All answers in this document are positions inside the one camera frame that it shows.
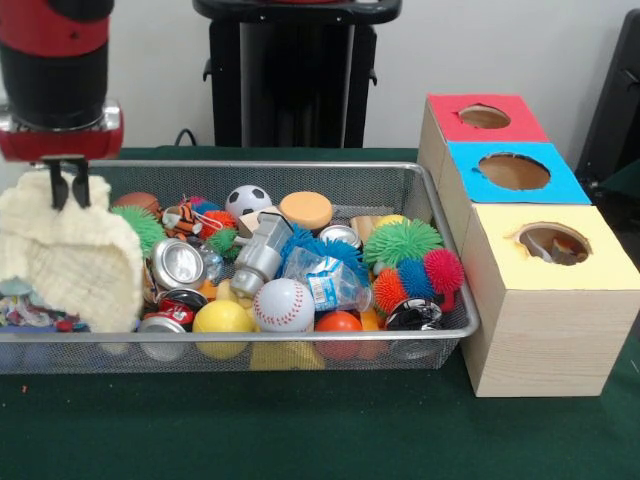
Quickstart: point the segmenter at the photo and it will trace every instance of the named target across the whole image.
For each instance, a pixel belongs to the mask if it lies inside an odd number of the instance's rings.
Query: blue box top
[[[476,203],[591,205],[550,143],[450,142],[454,164]]]

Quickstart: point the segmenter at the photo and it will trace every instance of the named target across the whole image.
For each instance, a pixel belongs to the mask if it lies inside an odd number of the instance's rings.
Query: red box top
[[[429,95],[449,142],[548,142],[522,97],[517,95]]]

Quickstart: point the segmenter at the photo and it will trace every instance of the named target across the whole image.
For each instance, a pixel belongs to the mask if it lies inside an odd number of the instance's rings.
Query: black cable
[[[176,138],[176,141],[175,141],[175,143],[173,145],[175,147],[179,147],[180,146],[180,142],[182,142],[182,138],[185,135],[187,135],[189,137],[189,140],[191,140],[191,145],[193,145],[194,147],[198,146],[198,141],[196,140],[196,136],[188,128],[183,128],[182,130],[180,130],[180,133],[178,134],[178,137]]]

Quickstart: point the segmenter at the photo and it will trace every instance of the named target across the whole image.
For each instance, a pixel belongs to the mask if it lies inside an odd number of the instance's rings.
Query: tiger plush toy
[[[162,212],[162,225],[167,236],[185,242],[188,237],[202,231],[202,223],[197,220],[189,202],[165,209]]]

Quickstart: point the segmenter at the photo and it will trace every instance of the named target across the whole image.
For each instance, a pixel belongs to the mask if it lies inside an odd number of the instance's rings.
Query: red spiky ball
[[[212,211],[207,212],[200,219],[202,222],[202,230],[200,232],[200,238],[203,240],[208,239],[214,233],[222,230],[223,228],[235,228],[236,221],[229,212],[225,211]]]
[[[409,298],[396,270],[383,270],[373,283],[373,293],[378,306],[390,314],[398,304]]]
[[[458,256],[450,250],[439,248],[424,256],[424,267],[436,293],[445,296],[445,302],[440,306],[442,311],[452,311],[453,294],[464,283],[464,268]]]

